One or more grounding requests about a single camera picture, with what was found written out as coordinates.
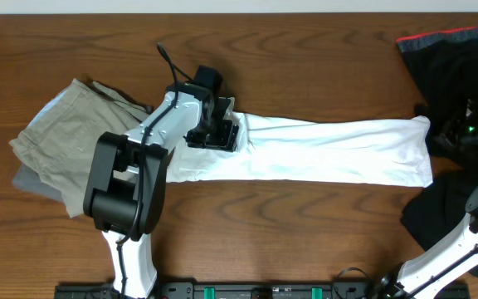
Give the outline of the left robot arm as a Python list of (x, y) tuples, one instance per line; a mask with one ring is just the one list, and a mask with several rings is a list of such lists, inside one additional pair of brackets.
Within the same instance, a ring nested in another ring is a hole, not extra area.
[(236, 148), (234, 100), (219, 96), (219, 88), (169, 86), (161, 105), (140, 125), (123, 134), (105, 132), (96, 143), (83, 209), (110, 247), (116, 298), (146, 298), (154, 289), (151, 233), (163, 211), (168, 159), (177, 144)]

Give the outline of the white printed t-shirt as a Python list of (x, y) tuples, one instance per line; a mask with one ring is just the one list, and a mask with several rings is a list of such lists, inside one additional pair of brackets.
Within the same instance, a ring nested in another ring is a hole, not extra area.
[(345, 123), (230, 116), (239, 125), (236, 149), (179, 142), (168, 166), (169, 183), (294, 180), (424, 188), (433, 182), (425, 116)]

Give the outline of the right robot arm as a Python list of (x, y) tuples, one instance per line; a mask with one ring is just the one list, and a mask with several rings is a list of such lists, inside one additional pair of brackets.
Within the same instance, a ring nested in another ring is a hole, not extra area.
[(425, 252), (395, 267), (370, 298), (433, 298), (478, 266), (478, 96), (436, 105), (427, 146), (461, 166), (439, 175), (402, 211), (402, 225)]

